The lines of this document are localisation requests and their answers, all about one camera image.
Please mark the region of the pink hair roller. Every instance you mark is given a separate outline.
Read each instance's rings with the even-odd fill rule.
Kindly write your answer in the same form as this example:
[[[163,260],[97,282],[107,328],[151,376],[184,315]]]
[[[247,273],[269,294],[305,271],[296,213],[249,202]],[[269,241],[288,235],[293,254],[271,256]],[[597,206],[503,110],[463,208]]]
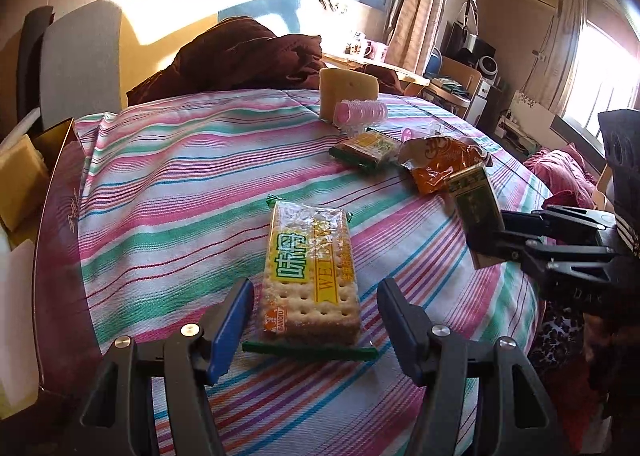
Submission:
[[[387,118],[387,107],[378,100],[343,100],[336,104],[333,124],[339,129],[356,129],[380,124]]]

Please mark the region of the yellow sponge block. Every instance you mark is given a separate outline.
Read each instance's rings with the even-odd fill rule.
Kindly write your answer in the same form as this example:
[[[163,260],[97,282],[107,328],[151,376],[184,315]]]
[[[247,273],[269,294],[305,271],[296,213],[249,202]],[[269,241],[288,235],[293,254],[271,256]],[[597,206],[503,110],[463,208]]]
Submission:
[[[375,101],[378,79],[375,76],[341,68],[322,68],[319,72],[320,118],[332,121],[341,101]]]

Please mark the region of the orange snack bag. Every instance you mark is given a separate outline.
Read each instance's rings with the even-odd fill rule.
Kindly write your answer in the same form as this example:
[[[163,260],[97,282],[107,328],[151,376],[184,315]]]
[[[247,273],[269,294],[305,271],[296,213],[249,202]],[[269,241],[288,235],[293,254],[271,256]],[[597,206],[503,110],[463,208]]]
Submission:
[[[423,196],[441,192],[447,187],[450,176],[464,169],[492,164],[490,153],[472,138],[449,135],[409,138],[399,147],[397,159],[410,171]]]

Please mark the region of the pink mug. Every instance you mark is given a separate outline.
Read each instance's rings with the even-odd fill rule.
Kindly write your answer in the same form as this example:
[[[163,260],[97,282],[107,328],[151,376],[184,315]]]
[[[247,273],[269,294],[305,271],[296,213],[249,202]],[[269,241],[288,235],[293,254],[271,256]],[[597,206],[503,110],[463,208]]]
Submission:
[[[374,62],[384,63],[388,46],[384,42],[368,40],[364,57]]]

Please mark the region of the maroon blanket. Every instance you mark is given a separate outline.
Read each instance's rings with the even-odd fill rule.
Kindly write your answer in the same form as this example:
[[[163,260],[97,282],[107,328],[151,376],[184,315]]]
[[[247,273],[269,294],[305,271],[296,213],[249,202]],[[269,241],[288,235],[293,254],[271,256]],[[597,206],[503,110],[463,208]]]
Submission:
[[[222,20],[183,46],[165,69],[127,92],[130,106],[200,92],[320,86],[321,38],[276,36],[248,16]]]

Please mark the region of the green tea box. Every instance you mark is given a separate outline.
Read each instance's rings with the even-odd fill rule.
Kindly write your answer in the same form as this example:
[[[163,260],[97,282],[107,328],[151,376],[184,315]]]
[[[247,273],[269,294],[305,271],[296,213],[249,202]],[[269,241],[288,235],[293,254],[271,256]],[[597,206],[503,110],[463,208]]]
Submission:
[[[462,221],[474,268],[480,270],[502,263],[495,248],[497,233],[504,230],[504,223],[484,164],[479,162],[453,174],[447,187]]]

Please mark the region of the pink bedding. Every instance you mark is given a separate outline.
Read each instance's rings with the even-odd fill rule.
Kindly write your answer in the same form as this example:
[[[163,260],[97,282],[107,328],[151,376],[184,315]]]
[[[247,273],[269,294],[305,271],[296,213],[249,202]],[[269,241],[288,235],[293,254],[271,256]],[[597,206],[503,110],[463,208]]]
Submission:
[[[553,196],[566,195],[568,206],[594,208],[592,195],[597,180],[587,170],[585,158],[573,143],[556,150],[543,148],[529,156],[524,166],[548,187]]]

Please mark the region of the grey chair back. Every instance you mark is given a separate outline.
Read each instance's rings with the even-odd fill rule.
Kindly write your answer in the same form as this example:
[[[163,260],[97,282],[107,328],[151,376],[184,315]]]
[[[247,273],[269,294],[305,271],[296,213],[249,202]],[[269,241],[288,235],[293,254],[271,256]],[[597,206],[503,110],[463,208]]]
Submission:
[[[122,10],[97,0],[56,20],[43,35],[40,112],[46,129],[68,119],[120,109]]]

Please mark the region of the large cracker packet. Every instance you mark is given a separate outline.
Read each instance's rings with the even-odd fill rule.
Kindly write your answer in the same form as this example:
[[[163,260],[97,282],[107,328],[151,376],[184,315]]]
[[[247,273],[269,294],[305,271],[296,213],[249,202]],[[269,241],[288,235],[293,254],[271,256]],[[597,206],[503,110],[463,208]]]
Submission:
[[[340,208],[267,199],[264,270],[255,286],[246,353],[301,361],[370,362],[378,348],[363,325],[349,222]]]

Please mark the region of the beige curtain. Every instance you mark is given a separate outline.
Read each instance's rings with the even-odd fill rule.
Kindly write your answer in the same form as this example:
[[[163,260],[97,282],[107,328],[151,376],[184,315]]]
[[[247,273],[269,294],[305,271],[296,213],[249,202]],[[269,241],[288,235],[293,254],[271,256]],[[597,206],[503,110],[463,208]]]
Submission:
[[[446,0],[393,0],[387,13],[386,62],[422,74]]]

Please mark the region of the striped tablecloth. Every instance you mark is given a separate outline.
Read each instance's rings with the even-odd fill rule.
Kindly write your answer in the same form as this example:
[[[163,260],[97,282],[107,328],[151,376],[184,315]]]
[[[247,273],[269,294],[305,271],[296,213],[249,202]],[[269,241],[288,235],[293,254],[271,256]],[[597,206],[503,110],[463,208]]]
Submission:
[[[375,293],[393,277],[407,299],[465,337],[528,349],[541,320],[513,263],[478,270],[444,198],[408,172],[365,174],[329,150],[340,136],[319,94],[251,90],[168,98],[76,122],[86,162],[79,257],[96,341],[163,338],[268,262],[303,275],[302,234],[269,243],[270,197],[347,211],[370,362],[303,364],[239,354],[209,392],[232,455],[393,455],[422,392],[397,363]]]

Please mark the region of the small green cracker packet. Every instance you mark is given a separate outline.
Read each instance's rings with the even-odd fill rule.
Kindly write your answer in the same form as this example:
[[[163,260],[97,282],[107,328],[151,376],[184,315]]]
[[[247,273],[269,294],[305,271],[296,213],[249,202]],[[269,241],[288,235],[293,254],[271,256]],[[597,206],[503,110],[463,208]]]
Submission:
[[[332,146],[329,154],[346,166],[371,173],[394,162],[400,146],[397,138],[369,130]]]

